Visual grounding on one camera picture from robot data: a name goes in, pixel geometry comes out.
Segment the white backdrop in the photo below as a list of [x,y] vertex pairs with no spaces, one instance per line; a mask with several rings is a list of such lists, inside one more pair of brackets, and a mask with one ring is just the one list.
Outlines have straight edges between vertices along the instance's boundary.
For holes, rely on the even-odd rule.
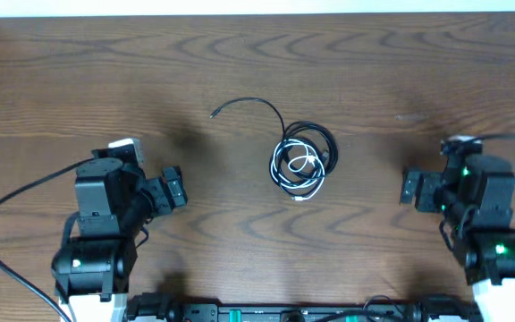
[[0,17],[515,11],[515,0],[0,0]]

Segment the green led indicator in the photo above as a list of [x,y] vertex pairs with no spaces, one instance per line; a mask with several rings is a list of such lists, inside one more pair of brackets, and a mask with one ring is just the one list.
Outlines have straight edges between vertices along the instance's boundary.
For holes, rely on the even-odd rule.
[[504,246],[502,244],[496,245],[496,254],[502,255],[502,254],[505,254],[506,252],[508,252],[508,250],[506,250],[506,246]]

